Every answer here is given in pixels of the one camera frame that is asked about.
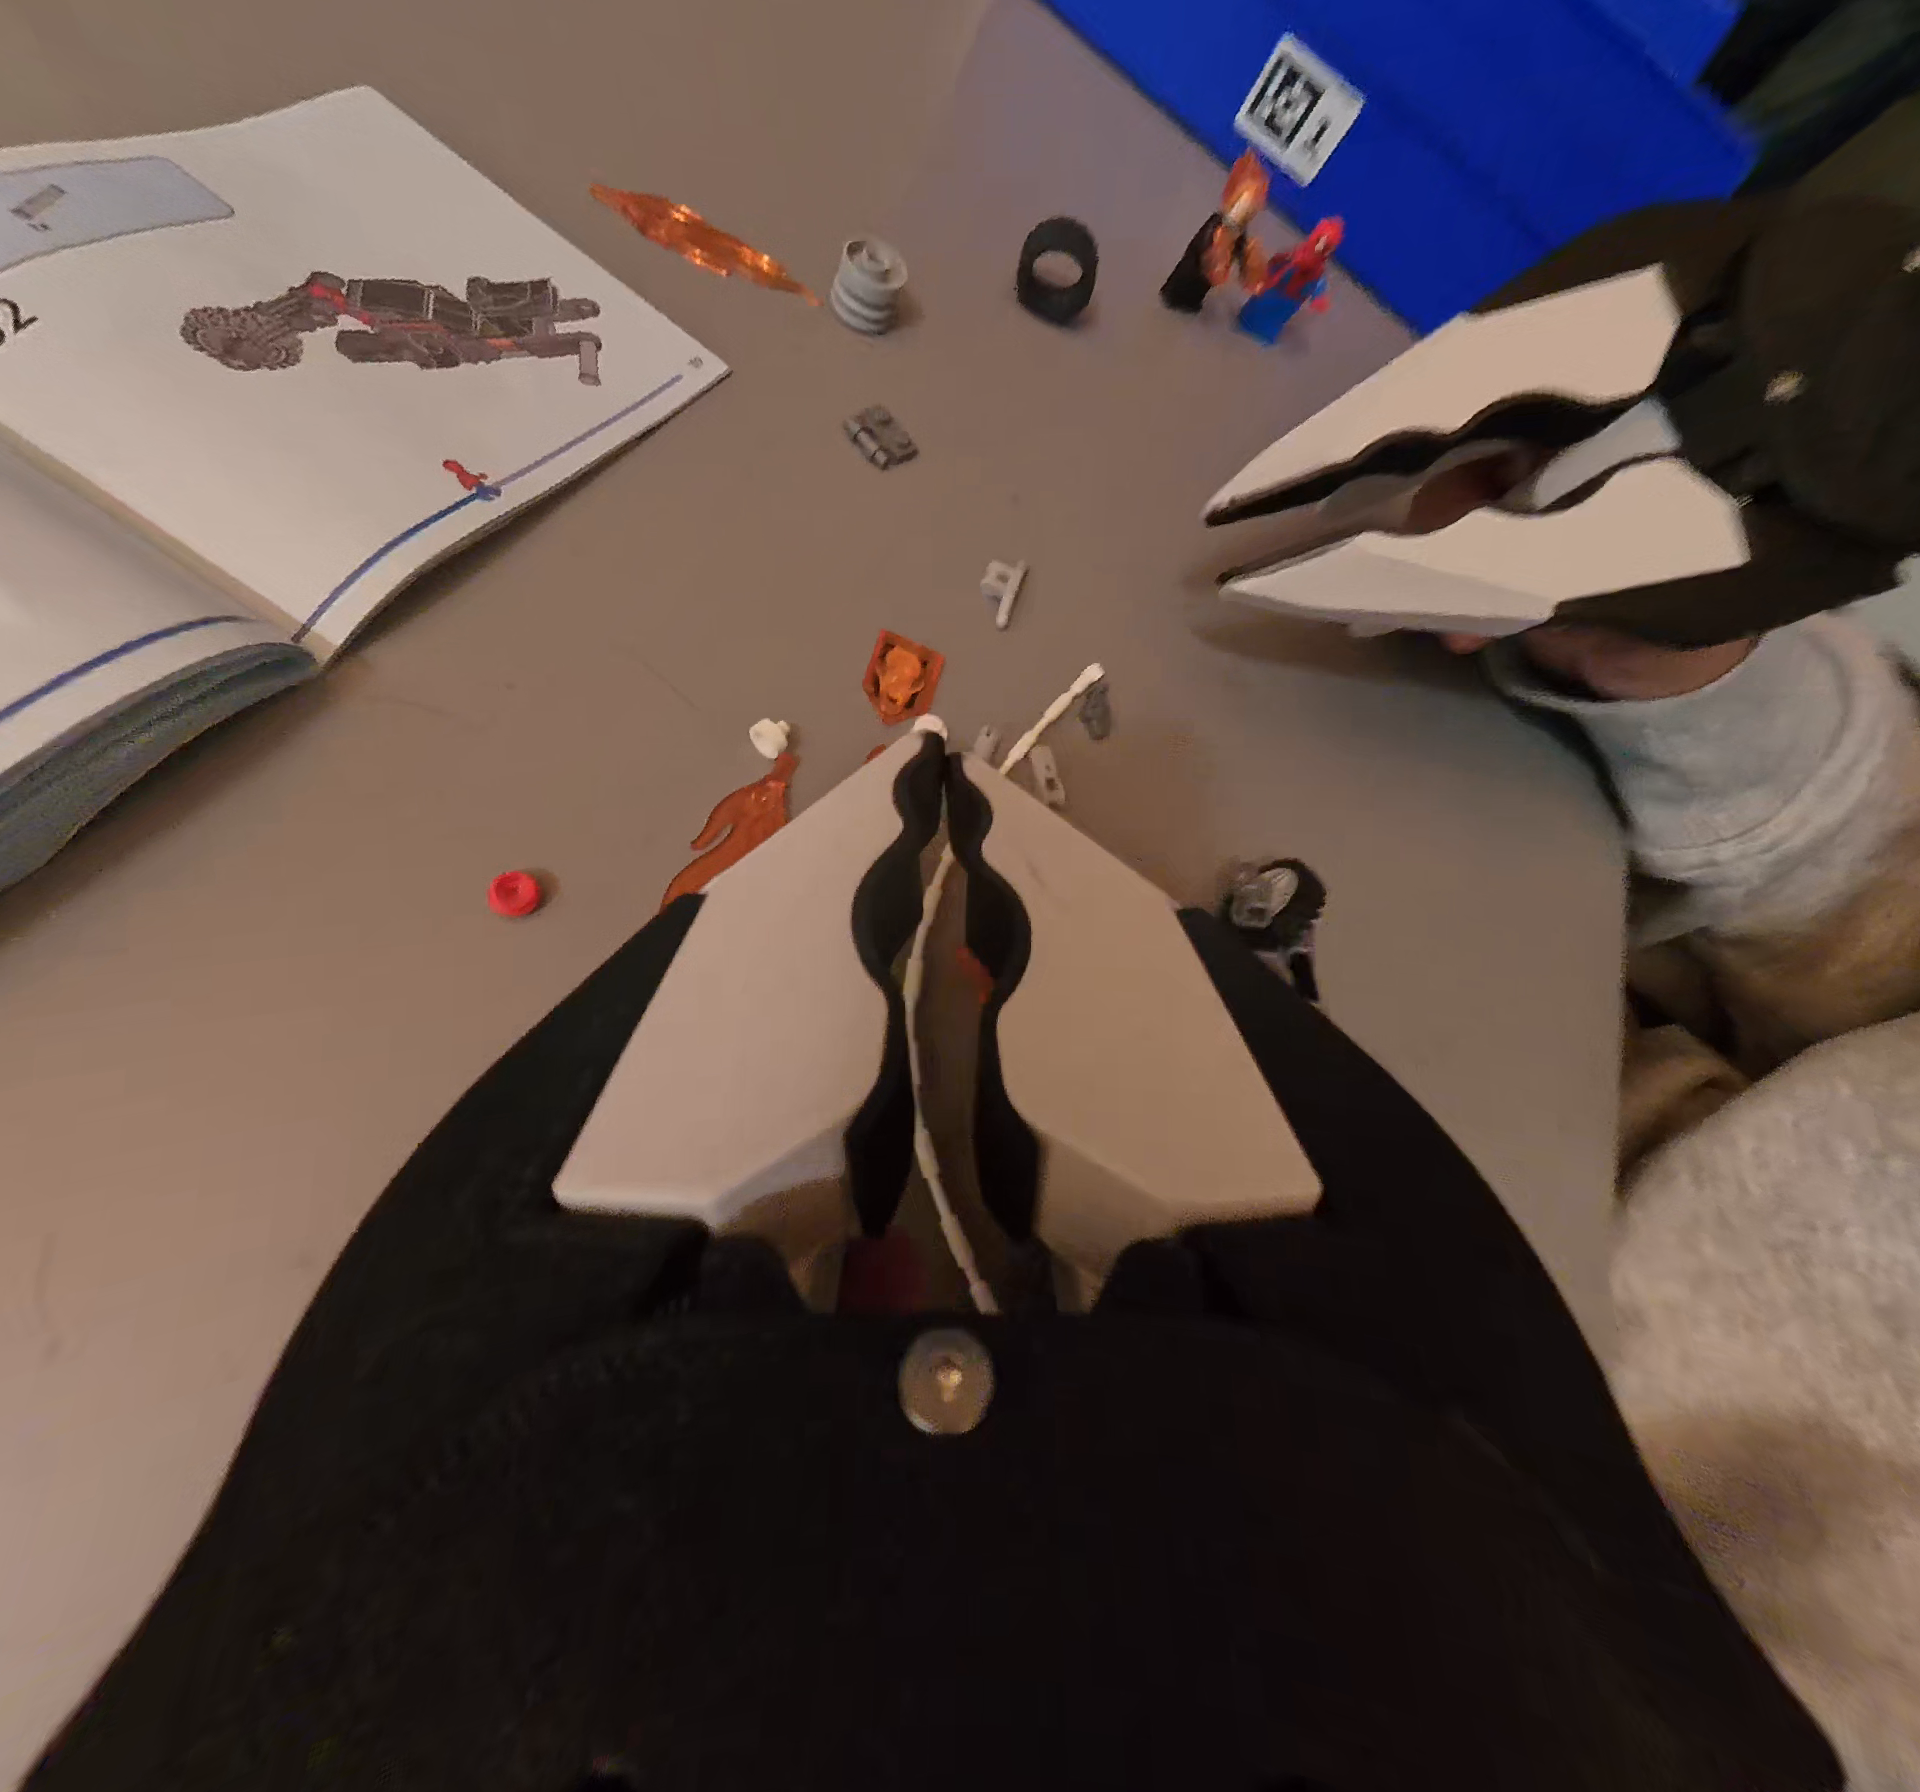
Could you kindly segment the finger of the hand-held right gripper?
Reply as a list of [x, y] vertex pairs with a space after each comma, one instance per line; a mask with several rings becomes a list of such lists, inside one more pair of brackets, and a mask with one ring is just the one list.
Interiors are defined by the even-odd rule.
[[1565, 605], [1749, 565], [1733, 495], [1681, 456], [1647, 399], [1546, 456], [1448, 523], [1415, 533], [1375, 510], [1278, 559], [1224, 573], [1218, 597], [1358, 637], [1393, 631], [1514, 637]]
[[1205, 527], [1314, 510], [1354, 487], [1397, 497], [1498, 445], [1563, 450], [1655, 383], [1678, 325], [1662, 267], [1454, 317], [1249, 459]]

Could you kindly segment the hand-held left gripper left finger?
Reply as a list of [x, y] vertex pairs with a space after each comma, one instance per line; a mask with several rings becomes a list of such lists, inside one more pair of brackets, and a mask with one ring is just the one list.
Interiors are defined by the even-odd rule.
[[674, 952], [554, 1195], [722, 1237], [890, 1230], [913, 1173], [906, 957], [949, 740], [907, 734], [650, 925]]

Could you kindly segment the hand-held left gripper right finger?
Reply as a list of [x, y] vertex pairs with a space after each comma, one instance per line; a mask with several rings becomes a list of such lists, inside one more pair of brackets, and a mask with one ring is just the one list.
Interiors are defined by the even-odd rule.
[[986, 971], [971, 1150], [1015, 1242], [1135, 1245], [1310, 1214], [1323, 1186], [1185, 911], [1015, 779], [949, 759]]

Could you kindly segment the black toy motorcycle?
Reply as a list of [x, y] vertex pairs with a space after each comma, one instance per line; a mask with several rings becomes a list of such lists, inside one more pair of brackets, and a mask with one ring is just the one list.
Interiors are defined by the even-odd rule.
[[1301, 858], [1233, 865], [1217, 895], [1217, 917], [1310, 1003], [1322, 1003], [1319, 929], [1323, 911], [1327, 884]]

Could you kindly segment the person's right forearm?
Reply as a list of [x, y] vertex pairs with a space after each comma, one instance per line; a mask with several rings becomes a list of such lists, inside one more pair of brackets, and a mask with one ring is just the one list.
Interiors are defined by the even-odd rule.
[[1482, 651], [1501, 696], [1572, 727], [1608, 782], [1655, 932], [1837, 936], [1918, 919], [1918, 687], [1851, 616], [1757, 634], [1713, 687], [1608, 705]]

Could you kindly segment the person's right hand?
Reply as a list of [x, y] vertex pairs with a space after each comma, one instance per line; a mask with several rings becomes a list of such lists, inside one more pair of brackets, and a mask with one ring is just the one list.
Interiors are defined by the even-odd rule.
[[1736, 671], [1759, 647], [1757, 637], [1736, 637], [1701, 648], [1675, 648], [1588, 625], [1546, 625], [1509, 637], [1437, 631], [1435, 639], [1451, 655], [1518, 651], [1551, 687], [1608, 705], [1649, 705], [1701, 693]]

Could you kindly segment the red and blue minifigure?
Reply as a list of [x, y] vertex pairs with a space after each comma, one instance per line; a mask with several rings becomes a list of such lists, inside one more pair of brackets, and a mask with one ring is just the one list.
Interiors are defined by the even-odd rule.
[[1236, 328], [1259, 344], [1278, 344], [1284, 328], [1304, 311], [1323, 311], [1330, 306], [1333, 257], [1343, 242], [1343, 219], [1333, 215], [1319, 221], [1287, 253], [1274, 253], [1236, 314]]

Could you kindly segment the large orange flame piece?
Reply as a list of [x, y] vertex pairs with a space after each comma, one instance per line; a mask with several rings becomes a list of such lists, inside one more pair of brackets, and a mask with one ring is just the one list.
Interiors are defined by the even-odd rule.
[[693, 858], [673, 875], [661, 911], [711, 884], [789, 826], [789, 792], [798, 754], [779, 750], [753, 782], [722, 797], [693, 839]]

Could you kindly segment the flame-headed black minifigure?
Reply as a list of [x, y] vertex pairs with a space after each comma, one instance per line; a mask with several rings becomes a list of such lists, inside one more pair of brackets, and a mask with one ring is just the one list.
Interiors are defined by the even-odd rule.
[[1195, 317], [1213, 292], [1240, 286], [1245, 296], [1268, 287], [1274, 253], [1258, 239], [1258, 219], [1268, 207], [1268, 165], [1249, 149], [1229, 173], [1223, 197], [1198, 225], [1181, 258], [1160, 286], [1160, 306]]

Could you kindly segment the orange skull shield tile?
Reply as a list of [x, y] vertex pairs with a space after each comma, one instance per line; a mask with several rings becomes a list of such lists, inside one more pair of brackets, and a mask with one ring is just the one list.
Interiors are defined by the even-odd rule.
[[929, 717], [943, 669], [943, 651], [882, 629], [862, 674], [862, 693], [868, 696], [877, 721], [898, 727]]

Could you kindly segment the black rubber tyre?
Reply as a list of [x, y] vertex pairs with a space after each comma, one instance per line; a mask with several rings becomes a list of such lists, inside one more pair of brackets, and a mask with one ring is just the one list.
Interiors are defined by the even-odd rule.
[[1085, 317], [1098, 287], [1098, 239], [1070, 215], [1048, 215], [1022, 242], [1015, 299], [1048, 325]]

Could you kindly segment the grey wheel hub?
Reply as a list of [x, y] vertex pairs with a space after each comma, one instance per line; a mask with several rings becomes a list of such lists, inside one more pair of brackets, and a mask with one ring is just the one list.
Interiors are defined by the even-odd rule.
[[901, 253], [877, 237], [843, 244], [829, 286], [829, 311], [862, 337], [884, 337], [898, 324], [907, 286]]

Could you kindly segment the open instruction booklet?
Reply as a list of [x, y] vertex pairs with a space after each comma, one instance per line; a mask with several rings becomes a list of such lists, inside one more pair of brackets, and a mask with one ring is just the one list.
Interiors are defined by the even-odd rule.
[[366, 85], [4, 151], [4, 887], [728, 363]]

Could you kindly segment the slim orange flame piece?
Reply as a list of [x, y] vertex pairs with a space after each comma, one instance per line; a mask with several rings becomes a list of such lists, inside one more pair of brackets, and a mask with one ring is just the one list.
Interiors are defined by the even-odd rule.
[[749, 282], [763, 292], [801, 296], [808, 308], [823, 299], [802, 286], [779, 258], [740, 239], [735, 232], [708, 221], [699, 209], [647, 193], [626, 193], [605, 184], [591, 184], [589, 196], [628, 225], [637, 237], [661, 251], [696, 264], [714, 276]]

